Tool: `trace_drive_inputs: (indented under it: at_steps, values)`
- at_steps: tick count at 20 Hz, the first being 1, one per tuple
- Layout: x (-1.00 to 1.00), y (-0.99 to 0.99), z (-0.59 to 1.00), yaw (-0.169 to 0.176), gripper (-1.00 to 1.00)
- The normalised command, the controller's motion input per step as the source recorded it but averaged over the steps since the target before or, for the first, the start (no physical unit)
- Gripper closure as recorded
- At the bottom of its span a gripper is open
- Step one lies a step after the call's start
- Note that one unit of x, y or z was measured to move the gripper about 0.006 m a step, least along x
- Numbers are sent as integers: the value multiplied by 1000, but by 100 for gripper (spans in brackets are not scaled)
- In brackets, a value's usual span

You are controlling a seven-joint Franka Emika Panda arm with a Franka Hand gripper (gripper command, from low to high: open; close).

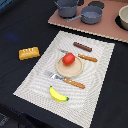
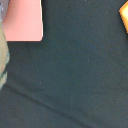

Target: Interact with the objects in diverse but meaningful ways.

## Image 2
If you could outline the grey-green gripper finger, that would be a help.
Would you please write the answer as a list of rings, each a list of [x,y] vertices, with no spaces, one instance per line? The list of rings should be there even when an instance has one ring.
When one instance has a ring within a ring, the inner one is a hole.
[[[3,31],[2,22],[0,21],[0,89],[6,83],[7,72],[5,71],[5,68],[9,62],[9,59],[10,59],[9,49]]]

